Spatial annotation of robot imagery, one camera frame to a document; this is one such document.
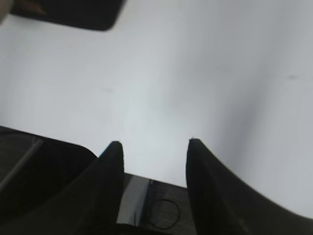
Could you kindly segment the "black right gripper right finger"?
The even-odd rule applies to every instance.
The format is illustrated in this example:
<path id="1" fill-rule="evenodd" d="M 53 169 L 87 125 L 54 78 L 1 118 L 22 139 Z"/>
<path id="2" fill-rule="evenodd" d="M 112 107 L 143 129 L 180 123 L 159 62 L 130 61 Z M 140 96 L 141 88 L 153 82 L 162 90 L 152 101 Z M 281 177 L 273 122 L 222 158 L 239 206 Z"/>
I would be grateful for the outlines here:
<path id="1" fill-rule="evenodd" d="M 311 235 L 313 221 L 279 206 L 190 139 L 186 184 L 199 235 Z"/>

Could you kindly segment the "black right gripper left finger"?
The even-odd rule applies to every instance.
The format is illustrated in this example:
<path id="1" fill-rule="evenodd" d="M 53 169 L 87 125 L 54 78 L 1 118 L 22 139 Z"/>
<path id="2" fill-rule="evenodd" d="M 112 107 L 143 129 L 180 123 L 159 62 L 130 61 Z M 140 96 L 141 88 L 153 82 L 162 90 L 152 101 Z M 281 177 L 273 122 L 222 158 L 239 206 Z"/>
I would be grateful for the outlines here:
<path id="1" fill-rule="evenodd" d="M 0 185 L 0 232 L 112 235 L 123 183 L 121 143 L 97 157 L 79 145 L 42 142 Z"/>

